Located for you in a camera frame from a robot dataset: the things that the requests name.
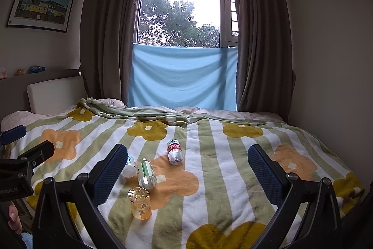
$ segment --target bed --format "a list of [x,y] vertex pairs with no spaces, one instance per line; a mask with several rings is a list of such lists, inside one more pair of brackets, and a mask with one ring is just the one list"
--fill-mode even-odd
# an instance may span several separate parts
[[[260,144],[286,172],[305,180],[330,178],[342,217],[359,204],[364,192],[356,175],[318,139],[271,113],[127,108],[120,101],[93,98],[71,106],[58,115],[17,112],[4,117],[2,128],[20,123],[27,128],[25,137],[6,147],[6,157],[16,158],[44,140],[54,144],[53,157],[34,170],[35,193],[26,200],[32,209],[46,177],[64,181],[89,172],[117,143],[134,159],[150,159],[158,185],[150,194],[149,220],[131,216],[126,195],[138,186],[136,177],[120,177],[98,207],[128,249],[249,248],[277,208],[247,163],[247,149],[253,144]],[[185,154],[180,166],[167,159],[166,144],[173,138]],[[69,209],[84,242],[94,247],[74,204],[69,203]],[[304,211],[301,206],[283,246],[291,242]]]

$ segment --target hand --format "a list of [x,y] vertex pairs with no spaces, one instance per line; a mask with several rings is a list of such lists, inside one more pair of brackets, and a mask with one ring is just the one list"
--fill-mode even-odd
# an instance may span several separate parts
[[22,224],[18,216],[18,210],[12,202],[9,205],[8,212],[10,218],[10,221],[8,222],[9,227],[14,230],[15,233],[20,234],[22,232]]

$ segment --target blanket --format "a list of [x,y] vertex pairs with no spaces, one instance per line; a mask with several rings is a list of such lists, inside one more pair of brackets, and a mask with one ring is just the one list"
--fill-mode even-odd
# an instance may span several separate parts
[[[92,98],[80,100],[66,115],[37,120],[27,134],[7,146],[16,158],[49,140],[54,155],[37,167],[32,178],[36,209],[42,181],[75,179],[90,172],[115,144],[135,159],[152,161],[158,184],[150,192],[152,216],[131,215],[127,192],[138,187],[137,177],[120,176],[98,210],[128,248],[249,248],[273,217],[271,205],[247,162],[247,150],[260,144],[286,172],[302,179],[333,182],[341,216],[360,200],[363,186],[346,165],[308,132],[279,121],[235,120],[207,114],[183,114],[159,109],[117,108]],[[166,144],[177,139],[185,162],[173,166]],[[84,242],[94,244],[76,206],[70,213]],[[283,246],[293,239],[305,212],[301,206]]]

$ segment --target painting of houses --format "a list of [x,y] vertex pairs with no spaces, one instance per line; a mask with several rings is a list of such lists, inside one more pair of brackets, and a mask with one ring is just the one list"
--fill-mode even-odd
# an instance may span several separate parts
[[15,0],[8,27],[67,31],[73,0]]

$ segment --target green foliage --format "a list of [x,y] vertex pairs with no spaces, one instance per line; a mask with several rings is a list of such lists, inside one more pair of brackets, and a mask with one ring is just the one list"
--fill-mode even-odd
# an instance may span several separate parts
[[138,43],[155,46],[219,47],[219,29],[196,26],[194,3],[177,0],[142,0]]

